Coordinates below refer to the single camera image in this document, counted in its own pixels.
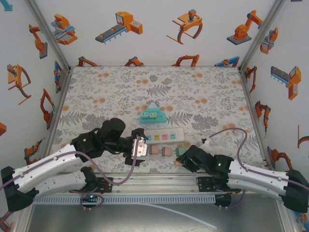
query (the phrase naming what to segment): white wall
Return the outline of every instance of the white wall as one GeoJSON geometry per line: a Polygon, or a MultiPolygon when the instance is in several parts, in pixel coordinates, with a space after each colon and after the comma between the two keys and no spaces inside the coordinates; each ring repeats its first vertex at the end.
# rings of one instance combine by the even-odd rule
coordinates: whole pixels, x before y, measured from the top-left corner
{"type": "MultiPolygon", "coordinates": [[[[297,149],[297,125],[300,125],[300,137],[309,135],[309,65],[308,65],[308,36],[309,25],[307,12],[309,1],[290,2],[284,5],[270,29],[278,27],[279,33],[274,47],[269,54],[258,51],[249,67],[257,67],[256,89],[251,96],[253,102],[261,101],[271,108],[269,128],[266,142],[271,149],[288,154],[294,169],[299,170],[309,180],[309,142],[303,142],[297,149]],[[302,80],[298,84],[298,95],[288,99],[288,89],[281,82],[270,77],[270,68],[289,73],[298,66],[302,80]]],[[[252,78],[248,81],[251,88],[252,78]]],[[[284,160],[276,164],[277,170],[287,170],[284,160]]]]}
{"type": "MultiPolygon", "coordinates": [[[[34,36],[29,32],[28,25],[37,26],[35,19],[24,1],[14,1],[12,12],[5,12],[0,7],[0,122],[7,126],[7,131],[0,136],[0,169],[11,166],[18,168],[26,165],[24,149],[30,148],[38,140],[48,136],[46,122],[40,109],[40,99],[45,88],[50,94],[55,106],[60,98],[56,94],[54,83],[54,61],[56,56],[48,45],[48,56],[40,59],[39,51],[34,44],[34,36]],[[7,65],[19,64],[31,79],[31,84],[24,88],[31,97],[18,105],[24,97],[17,88],[8,90],[12,84],[7,82],[7,65]]],[[[46,38],[38,32],[43,42],[46,38]]],[[[27,82],[22,75],[22,82],[27,82]]],[[[51,111],[50,103],[45,100],[46,110],[51,111]]],[[[41,144],[39,155],[44,150],[46,140],[41,144]]],[[[0,192],[0,217],[7,211],[4,191],[0,192]]]]}
{"type": "Polygon", "coordinates": [[[251,41],[233,45],[226,40],[235,28],[244,24],[247,13],[257,11],[264,20],[274,0],[118,0],[118,1],[36,1],[46,21],[54,21],[54,15],[66,17],[76,29],[78,40],[60,47],[71,66],[77,65],[78,57],[102,65],[124,65],[129,58],[137,56],[145,65],[172,65],[178,57],[200,54],[197,65],[214,65],[225,58],[240,56],[239,64],[247,53],[258,29],[252,24],[251,41]],[[179,26],[172,22],[177,17],[195,9],[203,18],[203,30],[194,40],[183,35],[183,45],[169,39],[176,38],[179,26]],[[115,13],[127,11],[134,20],[143,24],[143,34],[128,32],[102,44],[95,38],[116,25],[115,13]]]}

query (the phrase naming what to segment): floral tablecloth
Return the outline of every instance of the floral tablecloth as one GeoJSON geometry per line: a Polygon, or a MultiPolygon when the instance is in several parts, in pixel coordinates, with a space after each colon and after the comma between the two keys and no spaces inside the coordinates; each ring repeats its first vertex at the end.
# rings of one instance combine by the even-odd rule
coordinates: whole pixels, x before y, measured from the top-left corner
{"type": "MultiPolygon", "coordinates": [[[[104,120],[118,117],[126,124],[123,136],[136,128],[182,127],[185,142],[165,144],[172,157],[148,155],[134,172],[188,173],[174,164],[175,149],[201,144],[201,139],[222,128],[241,127],[248,139],[241,151],[244,163],[263,167],[258,142],[236,68],[218,67],[76,67],[62,108],[53,140],[52,152],[81,133],[101,127],[104,120]],[[155,102],[168,121],[141,124],[139,118],[155,102]]],[[[224,132],[211,140],[213,154],[236,157],[243,134],[224,132]]],[[[104,152],[95,159],[106,173],[126,173],[122,155],[104,152]]]]}

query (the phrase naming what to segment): power strip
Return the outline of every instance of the power strip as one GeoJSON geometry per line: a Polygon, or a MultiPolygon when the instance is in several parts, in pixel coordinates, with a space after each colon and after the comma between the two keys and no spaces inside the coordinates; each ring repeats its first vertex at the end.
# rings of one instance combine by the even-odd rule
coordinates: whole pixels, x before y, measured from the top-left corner
{"type": "Polygon", "coordinates": [[[148,140],[146,144],[166,144],[184,142],[183,128],[164,128],[145,130],[148,140]]]}

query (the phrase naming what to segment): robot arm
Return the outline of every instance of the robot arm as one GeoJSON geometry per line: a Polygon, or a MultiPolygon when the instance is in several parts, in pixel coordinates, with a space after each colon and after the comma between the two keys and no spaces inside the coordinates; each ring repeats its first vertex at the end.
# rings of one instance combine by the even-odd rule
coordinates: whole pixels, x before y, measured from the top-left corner
{"type": "Polygon", "coordinates": [[[176,161],[191,172],[205,170],[213,176],[214,185],[219,190],[229,191],[238,188],[250,190],[282,201],[285,207],[291,210],[300,213],[306,213],[308,210],[309,192],[286,181],[294,181],[309,187],[309,183],[299,171],[276,172],[247,164],[244,165],[244,169],[232,157],[212,156],[204,145],[200,148],[192,145],[176,161]]]}
{"type": "MultiPolygon", "coordinates": [[[[112,154],[123,153],[127,165],[133,163],[132,154],[145,156],[147,145],[144,129],[135,129],[130,137],[122,138],[120,136],[125,127],[122,120],[112,118],[104,121],[101,128],[80,134],[61,150],[31,165],[18,169],[9,166],[3,168],[1,177],[9,211],[21,210],[41,196],[65,190],[93,191],[98,180],[89,167],[54,177],[68,167],[88,161],[84,156],[76,154],[76,151],[85,153],[91,159],[100,157],[105,150],[112,154]]],[[[143,160],[136,160],[135,166],[141,162],[143,160]]]]}

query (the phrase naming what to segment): teal triangle toy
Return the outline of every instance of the teal triangle toy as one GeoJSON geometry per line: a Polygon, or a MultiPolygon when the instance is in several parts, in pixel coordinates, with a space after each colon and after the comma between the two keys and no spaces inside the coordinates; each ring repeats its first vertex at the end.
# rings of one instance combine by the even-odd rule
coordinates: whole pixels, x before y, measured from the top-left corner
{"type": "Polygon", "coordinates": [[[154,102],[150,103],[148,108],[140,116],[140,123],[162,123],[167,120],[165,114],[154,102]]]}

